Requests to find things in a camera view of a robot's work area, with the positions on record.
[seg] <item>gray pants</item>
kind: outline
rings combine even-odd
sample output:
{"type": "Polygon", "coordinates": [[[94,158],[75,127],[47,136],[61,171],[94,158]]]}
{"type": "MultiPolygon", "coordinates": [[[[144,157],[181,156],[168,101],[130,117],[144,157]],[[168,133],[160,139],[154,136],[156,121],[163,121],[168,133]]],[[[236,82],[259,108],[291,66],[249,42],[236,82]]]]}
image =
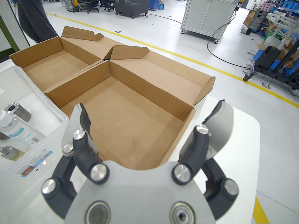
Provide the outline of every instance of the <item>gray pants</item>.
{"type": "Polygon", "coordinates": [[[18,0],[18,17],[24,32],[37,43],[58,36],[48,21],[42,0],[18,0]]]}

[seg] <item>cardboard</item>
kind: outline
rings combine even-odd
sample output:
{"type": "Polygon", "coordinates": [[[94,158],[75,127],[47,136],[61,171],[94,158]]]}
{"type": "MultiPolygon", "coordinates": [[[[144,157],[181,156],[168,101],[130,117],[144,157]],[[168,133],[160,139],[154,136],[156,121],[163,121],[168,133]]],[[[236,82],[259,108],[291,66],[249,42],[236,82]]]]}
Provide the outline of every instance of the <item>cardboard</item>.
{"type": "Polygon", "coordinates": [[[246,26],[249,25],[250,21],[251,21],[252,18],[253,18],[254,13],[255,13],[254,10],[250,10],[250,11],[249,11],[249,13],[248,13],[246,19],[245,19],[244,22],[243,22],[244,25],[246,25],[246,26]]]}
{"type": "Polygon", "coordinates": [[[214,81],[145,47],[115,45],[109,60],[46,95],[68,116],[84,104],[102,160],[145,170],[168,160],[214,81]]]}
{"type": "Polygon", "coordinates": [[[55,37],[10,55],[42,91],[79,74],[111,54],[120,44],[92,31],[65,27],[63,37],[55,37]]]}

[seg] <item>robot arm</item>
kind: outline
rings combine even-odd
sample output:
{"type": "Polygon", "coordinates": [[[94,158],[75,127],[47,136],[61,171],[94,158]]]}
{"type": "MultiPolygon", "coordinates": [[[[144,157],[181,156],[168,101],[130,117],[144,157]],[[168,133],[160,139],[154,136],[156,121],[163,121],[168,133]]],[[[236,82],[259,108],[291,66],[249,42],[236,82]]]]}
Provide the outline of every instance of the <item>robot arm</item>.
{"type": "Polygon", "coordinates": [[[229,139],[232,123],[233,109],[221,100],[210,116],[195,126],[177,162],[151,170],[131,170],[97,156],[89,134],[91,121],[83,104],[77,104],[63,138],[64,155],[52,177],[42,185],[42,194],[64,224],[82,220],[105,224],[183,223],[182,218],[195,223],[196,217],[205,224],[215,224],[239,192],[236,182],[227,178],[212,158],[229,139]],[[87,177],[78,193],[70,181],[75,166],[87,177]],[[200,169],[208,179],[205,194],[193,180],[200,169]]]}

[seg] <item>bottle label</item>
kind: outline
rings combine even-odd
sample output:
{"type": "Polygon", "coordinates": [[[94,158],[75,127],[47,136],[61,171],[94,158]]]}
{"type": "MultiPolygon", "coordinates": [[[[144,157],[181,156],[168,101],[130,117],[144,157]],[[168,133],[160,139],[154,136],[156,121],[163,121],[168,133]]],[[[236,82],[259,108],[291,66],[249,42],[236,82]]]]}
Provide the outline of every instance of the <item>bottle label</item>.
{"type": "Polygon", "coordinates": [[[24,123],[18,122],[18,124],[12,130],[6,133],[6,135],[18,140],[21,143],[31,145],[40,141],[39,138],[35,137],[31,133],[31,131],[31,128],[26,126],[24,123]]]}

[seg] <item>product label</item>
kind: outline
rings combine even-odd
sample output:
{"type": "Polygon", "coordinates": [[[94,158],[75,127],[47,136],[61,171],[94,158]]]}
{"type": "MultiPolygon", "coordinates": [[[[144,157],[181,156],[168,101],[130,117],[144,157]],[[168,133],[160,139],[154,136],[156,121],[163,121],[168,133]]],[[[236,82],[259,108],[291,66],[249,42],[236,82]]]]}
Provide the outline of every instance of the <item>product label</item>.
{"type": "Polygon", "coordinates": [[[24,123],[18,122],[18,124],[11,131],[7,132],[6,135],[21,143],[31,145],[40,141],[40,139],[31,134],[31,131],[31,128],[24,123]]]}
{"type": "Polygon", "coordinates": [[[21,175],[23,178],[27,177],[33,170],[35,170],[38,166],[43,164],[44,160],[49,157],[53,151],[51,150],[43,150],[38,156],[32,158],[21,170],[17,172],[18,175],[21,175]]]}

